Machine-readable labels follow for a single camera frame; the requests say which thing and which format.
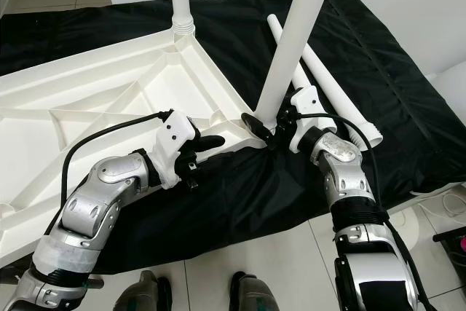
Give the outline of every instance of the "white tape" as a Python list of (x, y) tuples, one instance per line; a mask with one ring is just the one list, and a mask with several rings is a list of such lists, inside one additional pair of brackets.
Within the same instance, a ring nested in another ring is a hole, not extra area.
[(44, 275), (56, 269), (86, 273), (92, 272), (100, 251), (91, 251), (65, 244), (51, 236), (42, 236), (32, 260)]

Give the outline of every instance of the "black fabric cover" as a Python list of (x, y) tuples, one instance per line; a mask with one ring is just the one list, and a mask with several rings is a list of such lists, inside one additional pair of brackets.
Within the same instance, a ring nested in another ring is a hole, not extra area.
[(402, 280), (378, 280), (359, 284), (366, 311), (413, 311)]
[[(276, 47), (266, 17), (275, 13), (283, 24), (290, 5), (191, 1), (199, 42), (253, 109)], [(171, 15), (169, 0), (5, 15), (0, 74), (161, 31), (170, 27)], [(325, 0), (309, 43), (384, 136), (375, 155), (385, 206), (407, 200), (410, 190), (466, 181), (465, 126), (360, 0)], [(320, 99), (332, 112), (323, 94)], [(339, 135), (347, 138), (341, 125)], [(369, 181), (370, 166), (366, 156)], [(177, 186), (124, 208), (95, 270), (188, 259), (326, 212), (323, 177), (304, 155), (243, 149), (195, 193)]]

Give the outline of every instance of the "pink object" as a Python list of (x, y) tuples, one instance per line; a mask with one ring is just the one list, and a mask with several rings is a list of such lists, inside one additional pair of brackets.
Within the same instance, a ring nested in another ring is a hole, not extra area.
[(466, 252), (466, 237), (463, 237), (460, 241), (459, 241), (459, 245), (461, 246), (461, 249)]

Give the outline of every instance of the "black cable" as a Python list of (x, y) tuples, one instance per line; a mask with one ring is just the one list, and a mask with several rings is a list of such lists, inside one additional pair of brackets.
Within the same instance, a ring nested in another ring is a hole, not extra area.
[(466, 267), (466, 264), (464, 262), (459, 262), (457, 261), (454, 256), (458, 256), (459, 258), (462, 258), (462, 259), (466, 259), (466, 255), (464, 254), (461, 254), (461, 253), (457, 253), (456, 251), (451, 251), (449, 253), (449, 258), (451, 260), (451, 262), (457, 266), (460, 266), (460, 267)]
[(68, 199), (67, 198), (68, 168), (69, 168), (69, 165), (70, 165), (70, 161), (71, 161), (71, 158), (73, 157), (73, 155), (76, 153), (76, 151), (81, 146), (85, 145), (89, 141), (92, 141), (92, 140), (94, 140), (96, 138), (101, 137), (102, 135), (111, 133), (112, 131), (115, 131), (115, 130), (118, 130), (118, 129), (122, 129), (123, 127), (129, 127), (131, 125), (139, 124), (139, 123), (142, 123), (142, 122), (147, 122), (148, 120), (155, 119), (155, 118), (161, 118), (161, 119), (168, 118), (170, 113), (171, 113), (171, 111), (169, 111), (169, 112), (157, 112), (157, 113), (154, 113), (154, 114), (150, 114), (148, 116), (144, 116), (144, 117), (141, 117), (141, 118), (130, 120), (129, 122), (123, 122), (123, 123), (120, 123), (120, 124), (117, 124), (117, 125), (113, 125), (111, 127), (107, 127), (106, 129), (103, 129), (103, 130), (98, 131), (98, 132), (96, 132), (96, 133), (94, 133), (92, 135), (87, 136), (86, 138), (83, 138), (80, 142), (78, 142), (76, 145), (71, 147), (71, 149), (69, 150), (68, 154), (65, 157), (65, 160), (63, 162), (63, 169), (62, 169), (62, 172), (61, 172), (60, 210), (63, 209), (63, 206), (65, 205), (66, 200)]
[[(371, 155), (371, 161), (372, 161), (372, 166), (373, 166), (372, 171), (374, 174), (375, 199), (376, 199), (376, 203), (378, 204), (379, 208), (382, 210), (382, 199), (381, 199), (380, 188), (379, 188), (379, 171), (377, 169), (376, 158), (374, 156), (374, 151), (372, 149), (371, 143), (366, 138), (366, 136), (363, 134), (363, 132), (356, 125), (354, 125), (351, 121), (349, 121), (346, 118), (340, 117), (339, 115), (336, 115), (336, 114), (329, 114), (329, 113), (300, 114), (298, 113), (297, 117), (298, 119), (321, 118), (321, 117), (331, 118), (333, 120), (338, 120), (340, 122), (343, 122), (346, 125), (349, 125), (352, 129), (354, 129), (356, 133), (358, 133), (358, 135), (363, 139), (364, 144), (366, 145), (367, 150), (369, 151)], [(414, 282), (416, 283), (416, 286), (419, 292), (419, 300), (424, 305), (424, 308), (426, 309), (426, 311), (432, 311), (433, 307), (429, 303), (429, 298), (427, 297), (427, 294), (424, 290), (424, 286), (422, 285), (422, 281), (417, 271), (416, 265), (413, 261), (411, 254), (409, 253), (409, 249), (406, 247), (406, 244), (404, 243), (403, 239), (400, 237), (400, 234), (393, 227), (389, 219), (384, 220), (384, 223), (387, 225), (388, 229), (391, 231), (393, 238), (395, 239), (395, 243), (400, 249), (401, 256), (406, 260), (406, 262), (408, 262), (408, 265), (411, 268), (411, 273), (413, 274), (413, 279), (414, 279)]]

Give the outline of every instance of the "white plastic tube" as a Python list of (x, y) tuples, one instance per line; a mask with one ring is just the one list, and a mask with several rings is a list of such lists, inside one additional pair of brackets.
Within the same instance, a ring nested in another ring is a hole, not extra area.
[(173, 32), (180, 36), (194, 33), (194, 21), (189, 9), (189, 0), (172, 0), (173, 3)]
[[(280, 25), (280, 22), (278, 22), (277, 16), (274, 14), (267, 16), (267, 22), (269, 23), (272, 34), (274, 35), (275, 42), (278, 43), (280, 41), (280, 37), (282, 36), (283, 29)], [(295, 89), (298, 89), (299, 87), (308, 87), (311, 85), (299, 61), (296, 69), (294, 70), (291, 81)]]
[(323, 0), (293, 0), (280, 42), (257, 104), (256, 117), (275, 128), (278, 109), (290, 85)]
[[(347, 94), (307, 43), (304, 47), (303, 60), (332, 106), (335, 108), (336, 113), (355, 124), (363, 132), (372, 147), (381, 143), (383, 140), (382, 134), (377, 130), (374, 124), (368, 122), (359, 112), (354, 103), (348, 98)], [(358, 133), (351, 127), (347, 126), (347, 129), (351, 141), (359, 147), (361, 151), (366, 151), (367, 147)]]
[[(269, 23), (270, 30), (272, 31), (275, 41), (278, 43), (280, 41), (280, 37), (282, 36), (283, 29), (282, 29), (282, 26), (280, 25), (280, 22), (277, 19), (277, 16), (275, 16), (275, 14), (270, 14), (269, 16), (267, 16), (267, 22)], [(304, 89), (311, 90), (313, 94), (313, 97), (311, 98), (311, 100), (314, 99), (318, 101), (317, 104), (313, 105), (315, 109), (314, 111), (306, 111), (306, 112), (303, 111), (302, 113), (325, 113), (325, 110), (323, 109), (322, 104), (319, 101), (317, 89), (314, 86), (312, 86), (309, 79), (307, 78), (306, 73), (304, 72), (304, 69), (302, 68), (299, 62), (296, 67), (296, 70), (293, 73), (293, 78), (291, 79), (291, 81), (295, 89), (302, 87)], [(302, 128), (303, 130), (305, 130), (305, 125), (314, 125), (314, 122), (312, 122), (309, 119), (303, 120), (303, 122), (304, 122), (303, 128)], [(336, 124), (330, 118), (318, 118), (317, 127), (320, 128), (321, 130), (328, 128), (336, 132)]]

